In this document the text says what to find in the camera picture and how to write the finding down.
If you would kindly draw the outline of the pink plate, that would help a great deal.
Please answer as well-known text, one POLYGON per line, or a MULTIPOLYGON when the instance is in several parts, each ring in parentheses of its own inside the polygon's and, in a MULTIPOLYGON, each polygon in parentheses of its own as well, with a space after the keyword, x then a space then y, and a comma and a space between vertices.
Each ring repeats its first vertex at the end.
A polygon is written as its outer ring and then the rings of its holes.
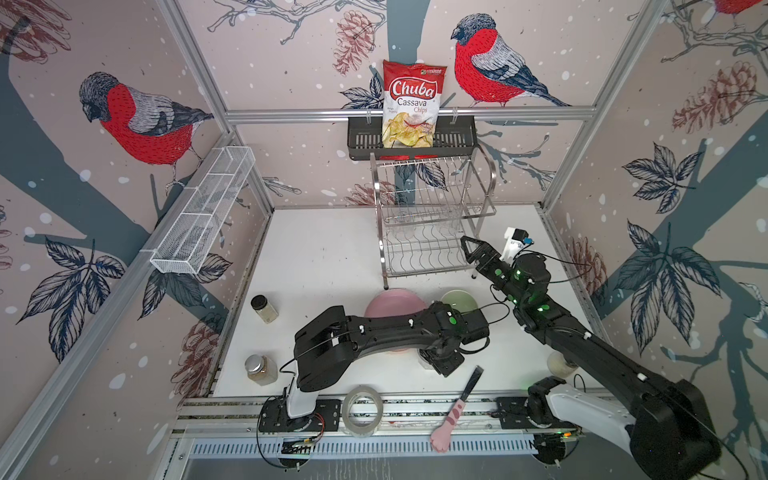
POLYGON ((377 295, 368 304, 365 317, 384 318, 410 315, 426 308, 427 304, 416 293, 407 289, 389 289, 377 295))

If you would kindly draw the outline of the steel two-tier dish rack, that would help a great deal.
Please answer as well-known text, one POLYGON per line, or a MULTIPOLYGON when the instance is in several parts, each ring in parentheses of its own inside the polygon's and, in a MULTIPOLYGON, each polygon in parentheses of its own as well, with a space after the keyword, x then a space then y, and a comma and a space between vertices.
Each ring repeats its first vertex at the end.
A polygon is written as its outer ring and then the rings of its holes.
POLYGON ((370 156, 384 289, 394 278, 468 268, 461 246, 496 214, 497 167, 483 148, 468 156, 380 160, 370 156))

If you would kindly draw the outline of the light green bowl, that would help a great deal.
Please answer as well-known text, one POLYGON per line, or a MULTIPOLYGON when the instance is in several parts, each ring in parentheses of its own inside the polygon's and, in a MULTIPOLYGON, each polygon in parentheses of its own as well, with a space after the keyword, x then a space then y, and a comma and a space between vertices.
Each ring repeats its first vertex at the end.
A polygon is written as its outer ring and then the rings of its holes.
POLYGON ((454 289, 441 297, 441 302, 461 313, 467 313, 479 308, 476 299, 467 291, 454 289))

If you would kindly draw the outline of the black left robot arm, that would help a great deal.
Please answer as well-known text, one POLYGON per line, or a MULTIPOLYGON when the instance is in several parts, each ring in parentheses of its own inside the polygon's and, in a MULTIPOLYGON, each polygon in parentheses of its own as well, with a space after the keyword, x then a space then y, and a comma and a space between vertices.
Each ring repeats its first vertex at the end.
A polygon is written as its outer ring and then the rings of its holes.
POLYGON ((287 415, 312 415, 318 393, 336 384, 361 357, 416 349, 433 370, 447 377, 464 362, 468 351, 463 347, 479 340, 490 340, 489 322, 479 309, 461 313, 434 302, 411 314, 369 318, 332 306, 294 336, 297 372, 287 390, 287 415))

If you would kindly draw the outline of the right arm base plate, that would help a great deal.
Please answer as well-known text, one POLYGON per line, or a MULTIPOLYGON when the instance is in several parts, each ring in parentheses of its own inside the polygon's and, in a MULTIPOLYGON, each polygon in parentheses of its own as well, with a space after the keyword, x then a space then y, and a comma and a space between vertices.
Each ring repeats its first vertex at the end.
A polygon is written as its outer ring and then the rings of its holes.
POLYGON ((502 429, 553 429, 558 432, 578 430, 578 427, 570 422, 555 419, 549 414, 534 412, 528 406, 527 397, 502 396, 497 397, 495 402, 496 409, 491 412, 491 417, 500 422, 502 429))

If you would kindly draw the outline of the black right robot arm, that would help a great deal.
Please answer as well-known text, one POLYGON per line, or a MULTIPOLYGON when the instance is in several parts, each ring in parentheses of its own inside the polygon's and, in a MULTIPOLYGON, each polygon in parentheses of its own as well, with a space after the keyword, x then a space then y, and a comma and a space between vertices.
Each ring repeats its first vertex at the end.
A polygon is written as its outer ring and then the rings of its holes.
POLYGON ((616 405, 565 384, 547 390, 549 411, 586 428, 633 457, 651 479, 689 479, 720 459, 706 400, 686 380, 676 383, 639 365, 593 335, 549 293, 543 255, 522 252, 513 261, 489 243, 461 239, 468 263, 514 306, 524 330, 596 379, 616 405))

